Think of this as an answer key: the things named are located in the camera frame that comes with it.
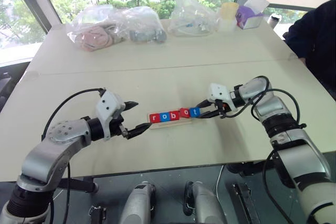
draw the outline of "plastic bag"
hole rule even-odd
[[[66,31],[72,42],[86,51],[109,47],[128,35],[122,10],[112,5],[86,8],[66,24]]]
[[[123,11],[129,38],[134,42],[163,43],[167,35],[157,13],[148,6],[139,6]]]
[[[206,36],[215,31],[216,14],[197,0],[175,0],[168,31],[176,36]]]

